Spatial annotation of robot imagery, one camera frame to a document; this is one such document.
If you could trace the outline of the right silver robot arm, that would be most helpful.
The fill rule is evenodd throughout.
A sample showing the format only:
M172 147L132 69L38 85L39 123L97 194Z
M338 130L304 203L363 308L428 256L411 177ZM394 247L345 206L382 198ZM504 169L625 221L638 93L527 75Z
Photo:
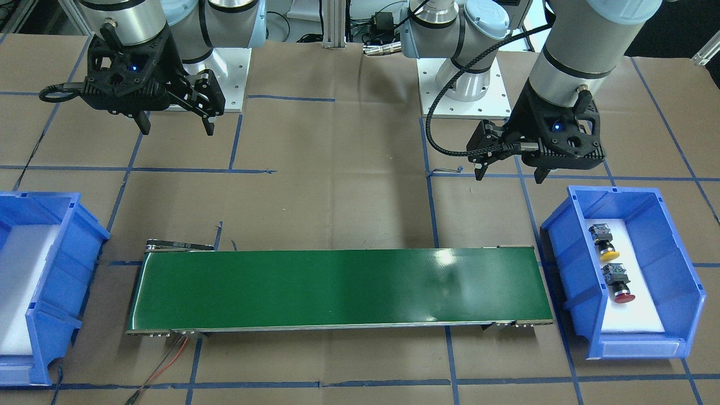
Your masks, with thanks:
M259 48L267 39L263 1L80 1L94 34L78 95L95 110L134 120L177 106L206 133L224 114L226 75L209 59L218 48Z

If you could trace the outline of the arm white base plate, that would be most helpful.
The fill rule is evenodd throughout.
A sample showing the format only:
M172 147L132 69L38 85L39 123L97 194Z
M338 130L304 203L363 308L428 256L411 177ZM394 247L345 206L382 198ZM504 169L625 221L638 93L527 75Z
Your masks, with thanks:
M251 54L249 48L215 48L203 61L193 64L184 61L183 67L191 75L204 69L212 70L223 90L224 112L241 113Z
M448 58L417 60L422 117L429 112L445 82L457 71ZM511 105L497 59L488 71L461 76L434 110L434 117L440 118L504 119L510 115Z

